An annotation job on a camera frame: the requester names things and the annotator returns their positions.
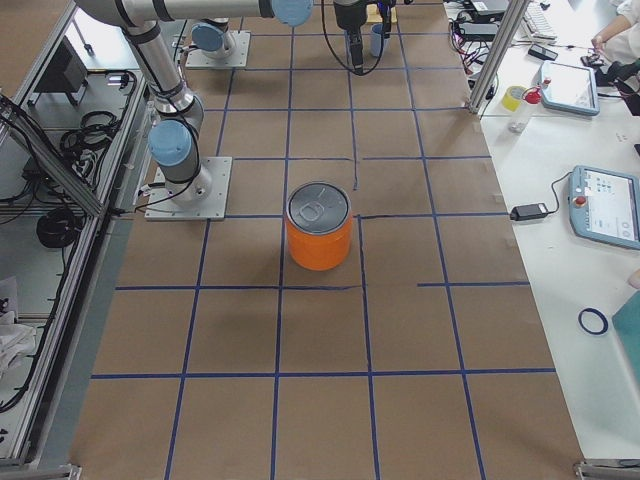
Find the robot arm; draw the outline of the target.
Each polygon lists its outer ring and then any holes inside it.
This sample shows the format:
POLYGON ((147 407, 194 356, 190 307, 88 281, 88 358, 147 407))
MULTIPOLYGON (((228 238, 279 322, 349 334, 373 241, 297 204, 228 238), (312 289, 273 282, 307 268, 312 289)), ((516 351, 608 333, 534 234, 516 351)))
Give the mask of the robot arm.
POLYGON ((160 121, 148 136, 149 151, 164 175, 167 202, 193 211, 210 199, 214 176, 198 146, 204 107, 188 87, 161 38, 161 22, 216 18, 275 18, 295 28, 312 13, 312 1, 78 1, 93 19, 121 29, 154 96, 160 121))

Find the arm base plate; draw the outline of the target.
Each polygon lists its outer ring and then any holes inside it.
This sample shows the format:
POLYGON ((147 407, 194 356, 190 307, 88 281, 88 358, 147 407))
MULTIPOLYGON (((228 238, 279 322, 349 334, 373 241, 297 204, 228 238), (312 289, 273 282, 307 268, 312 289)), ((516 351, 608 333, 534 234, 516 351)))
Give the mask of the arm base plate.
POLYGON ((154 181, 163 186, 151 190, 151 206, 144 217, 149 221, 223 220, 232 163, 231 157, 202 157, 200 173, 188 187, 167 182, 157 167, 154 181))
POLYGON ((185 61, 187 69, 245 68, 251 33, 246 30, 193 31, 192 46, 185 61))

